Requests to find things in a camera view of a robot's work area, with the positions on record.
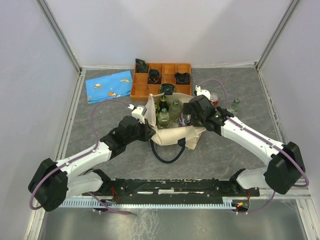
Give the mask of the purple soda can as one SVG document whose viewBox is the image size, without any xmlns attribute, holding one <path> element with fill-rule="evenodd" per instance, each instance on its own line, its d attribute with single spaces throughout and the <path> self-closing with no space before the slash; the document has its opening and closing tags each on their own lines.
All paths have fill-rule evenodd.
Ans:
<svg viewBox="0 0 320 240">
<path fill-rule="evenodd" d="M 178 121 L 180 127 L 185 127 L 187 125 L 183 113 L 179 116 Z"/>
</svg>

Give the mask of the clear bottle green cap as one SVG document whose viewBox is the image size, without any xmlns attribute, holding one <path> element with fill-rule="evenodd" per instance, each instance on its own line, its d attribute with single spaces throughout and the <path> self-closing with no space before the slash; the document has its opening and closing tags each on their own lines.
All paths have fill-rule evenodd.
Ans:
<svg viewBox="0 0 320 240">
<path fill-rule="evenodd" d="M 178 100 L 174 100 L 169 107 L 170 123 L 173 126 L 179 124 L 179 118 L 183 112 L 183 104 Z"/>
</svg>

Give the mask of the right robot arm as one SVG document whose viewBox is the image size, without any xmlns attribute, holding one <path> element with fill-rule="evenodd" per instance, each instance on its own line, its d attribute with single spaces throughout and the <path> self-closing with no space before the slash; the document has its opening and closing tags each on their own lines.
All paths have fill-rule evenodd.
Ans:
<svg viewBox="0 0 320 240">
<path fill-rule="evenodd" d="M 183 104 L 184 114 L 193 127 L 232 140 L 258 157 L 264 167 L 240 170 L 229 183 L 231 193 L 242 195 L 251 188 L 271 188 L 285 195 L 297 181 L 305 177 L 306 169 L 297 144 L 273 140 L 245 125 L 227 109 L 215 107 L 204 95 L 197 95 Z"/>
</svg>

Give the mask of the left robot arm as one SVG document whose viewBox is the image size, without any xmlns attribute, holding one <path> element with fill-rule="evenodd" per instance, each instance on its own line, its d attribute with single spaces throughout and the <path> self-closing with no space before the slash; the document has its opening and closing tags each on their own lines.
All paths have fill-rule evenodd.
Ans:
<svg viewBox="0 0 320 240">
<path fill-rule="evenodd" d="M 149 141 L 155 133 L 147 121 L 140 123 L 133 116 L 125 116 L 117 127 L 86 150 L 57 161 L 44 159 L 28 185 L 29 207 L 51 212 L 69 197 L 91 192 L 106 195 L 111 189 L 108 176 L 98 171 L 88 176 L 81 174 L 122 154 L 135 141 Z"/>
</svg>

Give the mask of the red soda can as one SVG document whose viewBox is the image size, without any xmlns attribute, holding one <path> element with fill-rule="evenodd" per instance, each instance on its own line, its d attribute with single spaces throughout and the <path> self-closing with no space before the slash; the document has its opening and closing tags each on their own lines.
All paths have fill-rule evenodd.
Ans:
<svg viewBox="0 0 320 240">
<path fill-rule="evenodd" d="M 220 102 L 220 97 L 216 93 L 213 92 L 210 94 L 209 101 L 216 108 Z"/>
</svg>

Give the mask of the cream canvas tote bag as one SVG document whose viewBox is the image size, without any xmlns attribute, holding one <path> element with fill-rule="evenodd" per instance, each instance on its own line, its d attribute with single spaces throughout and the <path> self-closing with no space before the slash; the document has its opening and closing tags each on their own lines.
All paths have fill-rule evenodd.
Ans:
<svg viewBox="0 0 320 240">
<path fill-rule="evenodd" d="M 155 105 L 160 102 L 160 99 L 163 96 L 164 94 L 149 95 L 145 105 L 146 112 L 144 114 L 144 118 L 147 119 L 148 125 L 155 131 L 155 134 L 150 140 L 152 153 L 160 162 L 164 164 L 172 164 L 179 159 L 186 148 L 191 150 L 195 149 L 200 136 L 206 131 L 206 129 L 201 126 L 180 126 L 179 122 L 173 123 L 172 121 L 169 122 L 169 125 L 173 127 L 160 128 L 157 124 Z M 172 160 L 164 160 L 156 152 L 155 145 L 170 146 L 175 144 L 179 145 L 181 149 L 177 156 Z"/>
</svg>

